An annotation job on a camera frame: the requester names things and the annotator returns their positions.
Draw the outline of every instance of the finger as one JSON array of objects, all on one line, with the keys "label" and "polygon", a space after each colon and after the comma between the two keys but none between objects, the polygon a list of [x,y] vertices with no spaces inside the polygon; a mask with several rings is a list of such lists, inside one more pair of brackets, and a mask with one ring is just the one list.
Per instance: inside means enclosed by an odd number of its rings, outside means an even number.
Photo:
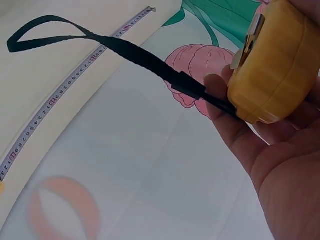
[{"label": "finger", "polygon": [[[204,79],[207,92],[220,99],[227,99],[227,85],[218,75],[208,75]],[[239,159],[248,174],[260,155],[268,146],[242,120],[235,119],[207,103],[207,110],[223,141]]]},{"label": "finger", "polygon": [[320,24],[319,0],[289,0],[297,9]]},{"label": "finger", "polygon": [[308,103],[311,103],[316,108],[320,109],[320,77],[319,76],[317,77],[315,85],[311,89],[306,100]]},{"label": "finger", "polygon": [[221,71],[221,77],[226,84],[229,83],[229,80],[233,74],[234,74],[234,71],[231,70],[230,65],[225,66]]},{"label": "finger", "polygon": [[286,142],[297,132],[286,120],[273,124],[257,122],[253,127],[260,137],[270,145]]},{"label": "finger", "polygon": [[304,101],[288,118],[287,120],[297,129],[305,129],[312,125],[320,118],[320,111]]}]

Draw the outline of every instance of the black lanyard loop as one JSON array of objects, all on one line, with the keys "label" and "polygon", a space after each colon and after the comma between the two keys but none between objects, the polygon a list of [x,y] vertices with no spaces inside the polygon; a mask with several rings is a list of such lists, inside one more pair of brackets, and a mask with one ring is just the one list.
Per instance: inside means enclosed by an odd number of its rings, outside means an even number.
[{"label": "black lanyard loop", "polygon": [[[75,26],[77,29],[79,29],[82,33],[84,33],[84,35],[53,36],[47,38],[19,41],[31,29],[49,22],[62,22],[71,24]],[[152,53],[144,50],[143,48],[135,44],[132,44],[129,41],[120,38],[100,36],[94,34],[89,30],[59,16],[46,15],[28,22],[23,27],[21,27],[15,34],[13,34],[12,37],[9,38],[9,40],[7,41],[7,47],[11,53],[16,53],[44,47],[47,45],[71,39],[88,39],[97,41],[100,44],[112,50],[113,52],[117,53],[121,57],[127,59],[128,61],[153,72],[154,74],[162,78],[164,81],[170,83],[173,89],[181,93],[184,93],[195,100],[199,100],[202,98],[210,104],[221,109],[222,111],[234,117],[237,117],[236,108],[231,103],[225,102],[214,96],[208,95],[206,93],[205,86],[203,86],[201,83],[193,79],[185,72],[175,71],[172,67],[167,65],[164,61],[162,61],[160,58],[156,57]]]}]

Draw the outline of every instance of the hand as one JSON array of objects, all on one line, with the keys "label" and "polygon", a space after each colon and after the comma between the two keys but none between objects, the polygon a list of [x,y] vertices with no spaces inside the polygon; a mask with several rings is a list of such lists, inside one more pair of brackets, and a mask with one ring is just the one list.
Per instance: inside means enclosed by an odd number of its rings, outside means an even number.
[{"label": "hand", "polygon": [[[320,25],[320,0],[291,0]],[[227,99],[230,66],[204,79],[208,93]],[[286,120],[253,127],[207,104],[226,145],[249,174],[276,240],[320,239],[320,79]]]}]

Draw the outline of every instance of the tape measure markings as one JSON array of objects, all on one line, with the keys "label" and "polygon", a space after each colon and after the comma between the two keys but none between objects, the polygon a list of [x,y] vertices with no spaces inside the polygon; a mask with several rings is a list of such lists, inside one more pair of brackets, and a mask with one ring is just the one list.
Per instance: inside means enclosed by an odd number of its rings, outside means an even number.
[{"label": "tape measure markings", "polygon": [[[127,31],[136,25],[141,19],[147,16],[150,12],[155,12],[156,9],[148,6],[146,9],[138,13],[130,19],[126,24],[119,28],[112,37],[121,38]],[[9,153],[4,158],[0,165],[0,182],[6,177],[11,165],[23,149],[26,142],[32,136],[39,124],[43,121],[50,110],[55,106],[59,99],[67,92],[67,90],[77,81],[77,79],[107,50],[104,45],[96,48],[80,65],[63,81],[63,83],[54,91],[49,99],[42,105],[40,110],[35,114],[27,127],[24,128],[17,141],[13,144]]]}]

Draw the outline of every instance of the pink flower print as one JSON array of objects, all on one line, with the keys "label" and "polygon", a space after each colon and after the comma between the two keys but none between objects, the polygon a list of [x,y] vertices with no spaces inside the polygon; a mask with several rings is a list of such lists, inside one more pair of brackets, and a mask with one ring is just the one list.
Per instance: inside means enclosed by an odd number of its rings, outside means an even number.
[{"label": "pink flower print", "polygon": [[257,0],[257,2],[268,5],[271,2],[271,0]]},{"label": "pink flower print", "polygon": [[[199,83],[203,84],[207,74],[221,75],[222,69],[231,64],[234,53],[216,46],[201,44],[186,45],[175,50],[166,63],[178,72],[185,72]],[[209,117],[206,102],[202,99],[195,100],[179,91],[171,88],[171,84],[165,82],[173,97],[187,109],[195,106],[201,114]]]},{"label": "pink flower print", "polygon": [[262,3],[255,11],[255,14],[263,14],[267,8],[267,5],[271,2],[271,0],[257,0],[259,3]]}]

